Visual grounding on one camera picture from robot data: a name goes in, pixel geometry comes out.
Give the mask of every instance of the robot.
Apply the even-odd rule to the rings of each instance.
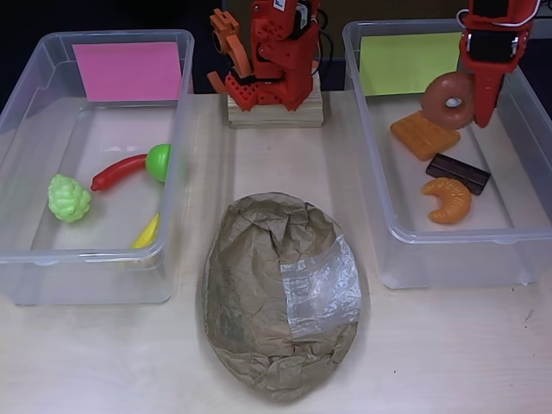
[[[490,121],[505,74],[524,53],[540,0],[469,0],[458,12],[464,28],[462,70],[474,78],[474,121]],[[283,104],[296,110],[312,91],[312,57],[319,42],[320,0],[255,0],[251,4],[251,59],[239,40],[239,23],[229,12],[211,17],[217,50],[232,69],[224,82],[215,72],[216,91],[228,93],[243,110]]]

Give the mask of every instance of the pink paper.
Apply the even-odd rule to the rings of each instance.
[[[180,94],[176,42],[73,45],[89,101],[166,101]]]

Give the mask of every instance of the wooden base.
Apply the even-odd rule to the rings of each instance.
[[[284,105],[256,105],[249,112],[242,110],[228,95],[228,118],[232,129],[247,128],[320,128],[324,121],[322,92],[318,73],[313,90],[295,111]]]

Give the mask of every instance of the red pepper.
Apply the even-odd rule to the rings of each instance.
[[[141,170],[142,168],[146,168],[146,154],[125,158],[112,166],[108,166],[94,177],[90,188],[92,191],[107,190],[131,173]]]

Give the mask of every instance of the clear plastic bin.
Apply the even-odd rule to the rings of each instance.
[[[174,41],[179,101],[91,103],[73,44]],[[182,216],[187,96],[193,38],[184,30],[50,34],[33,52],[0,116],[0,292],[16,304],[159,303],[171,296],[167,256]],[[170,142],[165,185],[140,172],[92,194],[91,210],[67,224],[47,207],[56,173],[89,186],[105,167]],[[130,249],[156,212],[155,242]]]
[[[521,70],[506,76],[485,129],[470,125],[445,154],[492,174],[469,216],[451,226],[427,219],[421,194],[432,178],[395,139],[391,123],[419,110],[419,95],[365,97],[361,38],[457,32],[455,21],[352,22],[343,31],[346,89],[354,91],[364,136],[356,153],[379,276],[391,288],[527,284],[552,266],[552,122]]]

